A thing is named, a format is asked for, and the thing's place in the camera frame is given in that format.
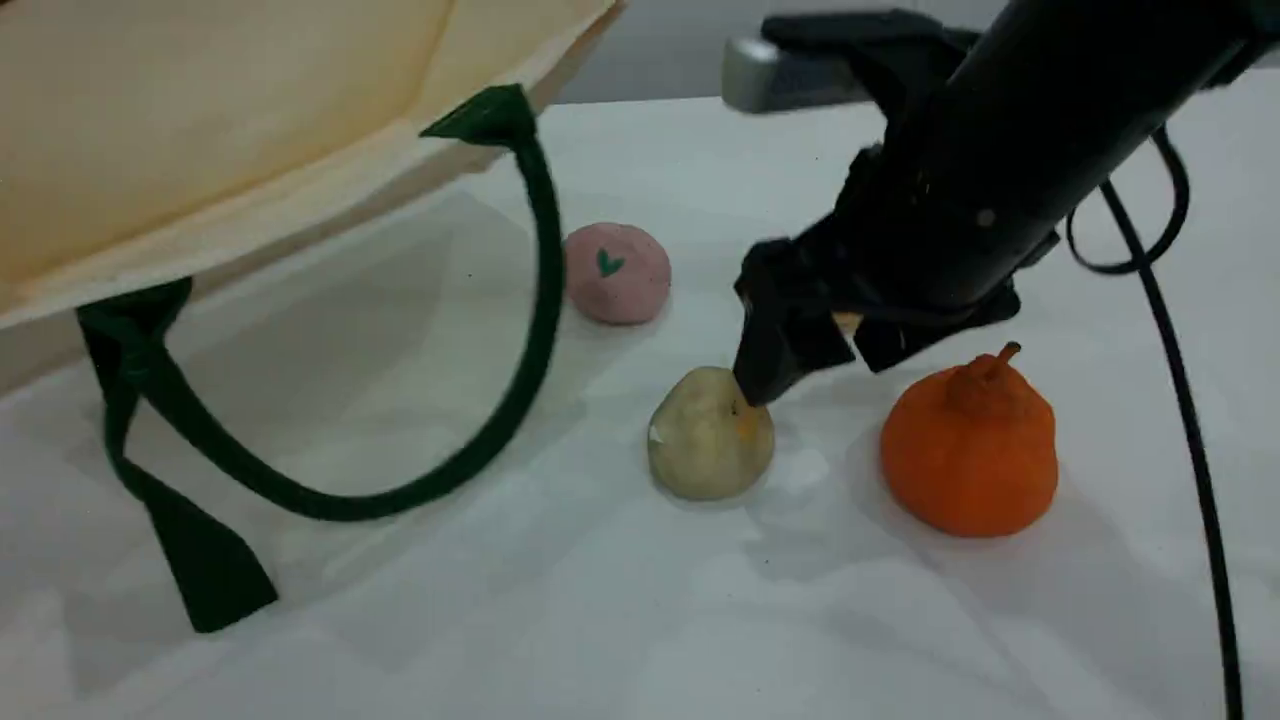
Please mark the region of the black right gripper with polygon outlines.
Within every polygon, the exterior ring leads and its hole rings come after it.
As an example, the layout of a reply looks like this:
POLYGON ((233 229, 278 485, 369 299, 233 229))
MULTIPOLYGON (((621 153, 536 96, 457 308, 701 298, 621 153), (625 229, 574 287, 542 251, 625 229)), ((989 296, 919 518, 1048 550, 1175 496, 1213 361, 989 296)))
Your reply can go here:
POLYGON ((859 152, 833 206, 754 245, 735 288, 733 378, 754 407, 856 355, 893 369, 1021 310, 1016 274, 1053 247, 1061 160, 1021 143, 895 140, 859 152), (835 320, 861 322, 852 346, 835 320))

